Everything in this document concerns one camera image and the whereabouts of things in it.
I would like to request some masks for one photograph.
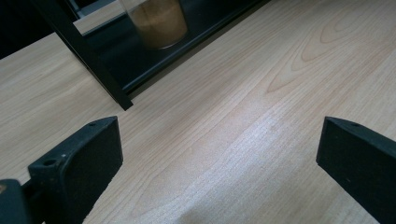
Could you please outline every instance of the black metal frame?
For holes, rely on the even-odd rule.
[[[154,80],[166,66],[249,9],[270,0],[180,0],[189,32],[182,41],[163,50],[145,49],[126,14],[82,35],[55,0],[31,1],[66,46],[126,110],[133,105],[128,94]]]
[[[66,46],[85,64],[87,69],[96,77],[113,99],[124,110],[131,107],[133,105],[131,99],[120,88],[120,85],[111,76],[103,62],[84,40],[76,26],[69,20],[56,1],[32,0],[32,3]]]

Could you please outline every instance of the transparent cup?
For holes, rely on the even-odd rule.
[[[168,48],[188,32],[178,0],[120,0],[144,45],[149,49]]]

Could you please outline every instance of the black shelf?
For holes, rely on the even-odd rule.
[[[180,0],[189,32],[183,40],[167,49],[145,49],[126,14],[89,31],[84,38],[122,90],[131,93],[189,49],[260,2],[263,1]]]

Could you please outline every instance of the wooden table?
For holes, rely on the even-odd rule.
[[[86,223],[373,223],[315,159],[324,116],[396,139],[395,11],[272,1],[128,111],[47,36],[0,61],[0,178],[116,115],[124,164]]]

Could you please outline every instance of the brown liquid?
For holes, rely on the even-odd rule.
[[[175,44],[187,33],[187,25],[177,0],[148,0],[130,14],[137,32],[150,49]]]

